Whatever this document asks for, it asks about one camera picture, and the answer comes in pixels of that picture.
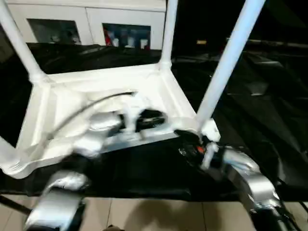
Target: silver robotic arm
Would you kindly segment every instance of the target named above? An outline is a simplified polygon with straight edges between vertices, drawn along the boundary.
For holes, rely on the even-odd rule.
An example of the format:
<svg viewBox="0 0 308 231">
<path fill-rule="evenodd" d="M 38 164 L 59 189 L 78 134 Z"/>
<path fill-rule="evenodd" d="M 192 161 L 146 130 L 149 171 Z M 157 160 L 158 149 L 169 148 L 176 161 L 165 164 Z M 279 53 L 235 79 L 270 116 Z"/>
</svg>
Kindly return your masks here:
<svg viewBox="0 0 308 231">
<path fill-rule="evenodd" d="M 272 182 L 245 153 L 211 142 L 206 146 L 201 169 L 217 180 L 227 178 L 235 186 L 257 231 L 299 230 Z"/>
<path fill-rule="evenodd" d="M 86 206 L 83 192 L 91 184 L 89 169 L 101 158 L 106 138 L 117 133 L 121 126 L 121 118 L 112 112 L 90 118 L 90 127 L 75 141 L 73 153 L 63 160 L 63 169 L 47 183 L 24 230 L 79 230 Z"/>
</svg>

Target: glass cabinet door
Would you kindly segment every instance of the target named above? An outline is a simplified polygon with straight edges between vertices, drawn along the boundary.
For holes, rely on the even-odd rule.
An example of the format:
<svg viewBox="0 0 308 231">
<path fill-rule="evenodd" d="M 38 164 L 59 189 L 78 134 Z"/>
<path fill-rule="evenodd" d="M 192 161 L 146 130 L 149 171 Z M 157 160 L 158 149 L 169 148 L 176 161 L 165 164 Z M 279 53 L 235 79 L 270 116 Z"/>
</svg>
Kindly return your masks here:
<svg viewBox="0 0 308 231">
<path fill-rule="evenodd" d="M 28 19 L 37 42 L 81 45 L 76 22 L 54 19 Z"/>
<path fill-rule="evenodd" d="M 94 43 L 161 50 L 165 12 L 87 8 Z"/>
<path fill-rule="evenodd" d="M 26 42 L 93 44 L 85 8 L 9 4 L 9 9 Z"/>
</svg>

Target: silver metal part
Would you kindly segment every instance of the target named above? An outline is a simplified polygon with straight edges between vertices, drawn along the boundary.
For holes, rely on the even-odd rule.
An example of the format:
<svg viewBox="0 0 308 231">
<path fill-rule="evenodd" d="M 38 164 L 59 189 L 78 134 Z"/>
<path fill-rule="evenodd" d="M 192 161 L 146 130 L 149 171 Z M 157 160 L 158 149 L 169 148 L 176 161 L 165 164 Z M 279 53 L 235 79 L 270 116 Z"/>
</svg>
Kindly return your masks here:
<svg viewBox="0 0 308 231">
<path fill-rule="evenodd" d="M 201 168 L 214 173 L 214 178 L 228 178 L 239 191 L 240 200 L 247 211 L 280 206 L 280 200 L 274 185 L 261 172 L 258 164 L 248 155 L 227 147 L 224 150 L 222 165 L 219 169 L 210 166 L 215 153 L 215 146 L 209 146 Z"/>
<path fill-rule="evenodd" d="M 103 148 L 104 140 L 119 131 L 121 126 L 121 118 L 113 112 L 92 115 L 90 127 L 74 142 L 74 151 L 88 158 L 96 158 Z"/>
<path fill-rule="evenodd" d="M 46 227 L 68 231 L 80 203 L 83 201 L 78 194 L 51 190 L 41 197 L 34 207 L 25 223 L 24 230 Z"/>
<path fill-rule="evenodd" d="M 43 194 L 47 193 L 53 187 L 77 192 L 86 188 L 88 185 L 89 179 L 85 175 L 62 170 L 52 175 Z"/>
<path fill-rule="evenodd" d="M 91 131 L 98 131 L 106 137 L 112 136 L 111 132 L 122 125 L 121 118 L 113 112 L 96 113 L 90 117 Z"/>
</svg>

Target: black mat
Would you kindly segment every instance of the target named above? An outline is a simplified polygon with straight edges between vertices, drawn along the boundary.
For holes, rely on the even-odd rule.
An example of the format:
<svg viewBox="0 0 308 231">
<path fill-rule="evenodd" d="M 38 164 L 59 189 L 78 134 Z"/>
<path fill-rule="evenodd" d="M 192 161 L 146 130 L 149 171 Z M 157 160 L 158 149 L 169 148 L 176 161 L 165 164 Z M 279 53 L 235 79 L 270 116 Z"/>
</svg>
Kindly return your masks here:
<svg viewBox="0 0 308 231">
<path fill-rule="evenodd" d="M 36 45 L 31 49 L 48 74 L 156 63 L 158 51 L 100 46 Z M 219 56 L 176 57 L 172 71 L 197 110 Z M 245 149 L 273 181 L 284 200 L 308 200 L 308 80 L 302 52 L 250 49 L 237 64 L 214 112 L 221 142 Z M 17 57 L 0 69 L 0 135 L 15 145 L 31 85 Z M 178 154 L 178 140 L 108 153 L 98 179 L 86 194 L 191 201 L 236 200 L 227 182 L 200 175 Z M 1 175 L 0 192 L 39 195 L 58 165 L 23 180 Z"/>
</svg>

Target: floor tile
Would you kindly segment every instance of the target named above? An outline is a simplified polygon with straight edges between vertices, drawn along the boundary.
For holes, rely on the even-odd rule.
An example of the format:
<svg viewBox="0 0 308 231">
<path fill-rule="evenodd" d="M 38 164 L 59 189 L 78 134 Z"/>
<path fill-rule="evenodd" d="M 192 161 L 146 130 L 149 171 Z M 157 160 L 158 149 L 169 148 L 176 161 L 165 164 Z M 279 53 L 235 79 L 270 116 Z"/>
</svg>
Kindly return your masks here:
<svg viewBox="0 0 308 231">
<path fill-rule="evenodd" d="M 87 208 L 81 231 L 102 231 L 107 227 L 111 199 L 86 198 Z"/>
<path fill-rule="evenodd" d="M 204 231 L 201 203 L 113 199 L 108 225 L 125 231 Z"/>
<path fill-rule="evenodd" d="M 27 206 L 29 208 L 32 208 L 35 201 L 36 197 L 27 197 L 27 196 L 18 196 L 18 199 L 14 200 L 24 206 Z M 24 223 L 26 221 L 26 215 L 17 212 L 17 211 L 12 211 L 10 218 L 8 222 L 6 223 L 3 231 L 22 231 Z"/>
<path fill-rule="evenodd" d="M 239 202 L 203 203 L 206 231 L 254 231 L 246 210 Z"/>
<path fill-rule="evenodd" d="M 298 202 L 286 202 L 285 206 L 288 211 L 294 216 L 297 225 L 301 230 L 308 230 L 308 214 Z"/>
<path fill-rule="evenodd" d="M 19 196 L 15 196 L 15 195 L 2 195 L 2 196 L 5 196 L 15 202 L 18 201 L 18 198 L 19 198 Z M 2 231 L 4 227 L 6 226 L 13 211 L 14 210 L 12 210 L 11 208 L 0 204 L 0 231 Z"/>
</svg>

